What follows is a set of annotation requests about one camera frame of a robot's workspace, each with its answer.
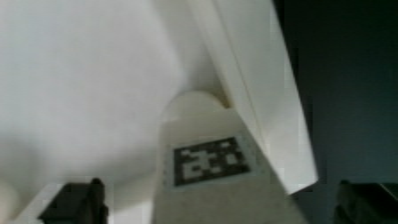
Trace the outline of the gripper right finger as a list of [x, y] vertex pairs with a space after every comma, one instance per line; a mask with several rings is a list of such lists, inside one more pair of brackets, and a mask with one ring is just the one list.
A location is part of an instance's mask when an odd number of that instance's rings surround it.
[[333, 224], [398, 224], [398, 183], [340, 182]]

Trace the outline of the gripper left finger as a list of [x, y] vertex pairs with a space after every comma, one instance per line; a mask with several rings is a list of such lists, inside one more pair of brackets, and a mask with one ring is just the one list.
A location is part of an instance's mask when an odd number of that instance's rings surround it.
[[43, 224], [109, 224], [106, 184], [98, 178], [63, 186], [38, 219]]

